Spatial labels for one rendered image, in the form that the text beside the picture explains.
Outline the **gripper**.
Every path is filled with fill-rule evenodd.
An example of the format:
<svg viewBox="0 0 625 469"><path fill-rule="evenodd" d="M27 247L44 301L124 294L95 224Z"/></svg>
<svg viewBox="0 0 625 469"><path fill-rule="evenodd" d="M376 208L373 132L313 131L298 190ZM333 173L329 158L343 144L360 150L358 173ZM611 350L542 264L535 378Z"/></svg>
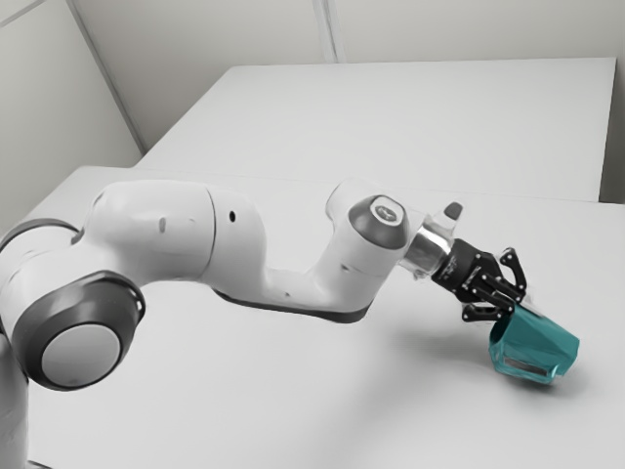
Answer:
<svg viewBox="0 0 625 469"><path fill-rule="evenodd" d="M505 249L499 257L456 238L432 281L462 299L464 322L498 321L519 305L527 281L517 252Z"/></svg>

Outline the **teal faceted mug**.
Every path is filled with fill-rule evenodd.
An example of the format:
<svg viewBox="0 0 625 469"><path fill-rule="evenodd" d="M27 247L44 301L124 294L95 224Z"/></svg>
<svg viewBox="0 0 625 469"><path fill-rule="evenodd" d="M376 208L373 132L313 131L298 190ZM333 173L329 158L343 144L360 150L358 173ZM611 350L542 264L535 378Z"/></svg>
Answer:
<svg viewBox="0 0 625 469"><path fill-rule="evenodd" d="M523 306L498 320L489 333L494 369L508 376L549 385L577 359L580 339Z"/></svg>

